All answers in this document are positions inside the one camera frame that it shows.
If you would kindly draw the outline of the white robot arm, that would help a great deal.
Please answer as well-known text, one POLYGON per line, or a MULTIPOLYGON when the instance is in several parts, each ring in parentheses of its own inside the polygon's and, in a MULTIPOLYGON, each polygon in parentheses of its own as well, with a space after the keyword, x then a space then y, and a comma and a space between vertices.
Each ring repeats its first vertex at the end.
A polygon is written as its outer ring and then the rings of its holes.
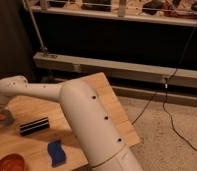
POLYGON ((85 80, 40 84, 29 83, 23 76, 1 79, 0 111, 18 95, 60 104, 93 171, 143 171, 99 95, 85 80))

